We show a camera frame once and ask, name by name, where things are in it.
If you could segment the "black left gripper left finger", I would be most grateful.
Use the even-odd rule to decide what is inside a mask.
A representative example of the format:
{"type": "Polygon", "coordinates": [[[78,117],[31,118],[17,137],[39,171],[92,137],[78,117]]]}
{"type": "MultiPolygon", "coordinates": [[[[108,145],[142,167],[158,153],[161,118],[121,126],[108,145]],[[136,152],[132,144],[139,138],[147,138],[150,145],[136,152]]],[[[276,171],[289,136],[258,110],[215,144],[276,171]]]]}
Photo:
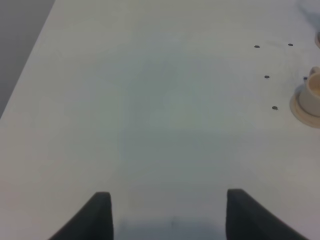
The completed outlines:
{"type": "Polygon", "coordinates": [[[51,239],[113,240],[111,194],[108,192],[95,193],[51,239]]]}

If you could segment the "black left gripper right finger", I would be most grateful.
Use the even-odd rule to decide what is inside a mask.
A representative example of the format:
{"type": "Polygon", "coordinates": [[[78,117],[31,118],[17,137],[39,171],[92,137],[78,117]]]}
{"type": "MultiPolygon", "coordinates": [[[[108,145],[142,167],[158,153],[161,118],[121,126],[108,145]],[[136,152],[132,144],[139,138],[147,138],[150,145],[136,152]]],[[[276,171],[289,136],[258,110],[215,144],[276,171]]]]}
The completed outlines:
{"type": "Polygon", "coordinates": [[[227,191],[228,240],[305,240],[242,189],[227,191]]]}

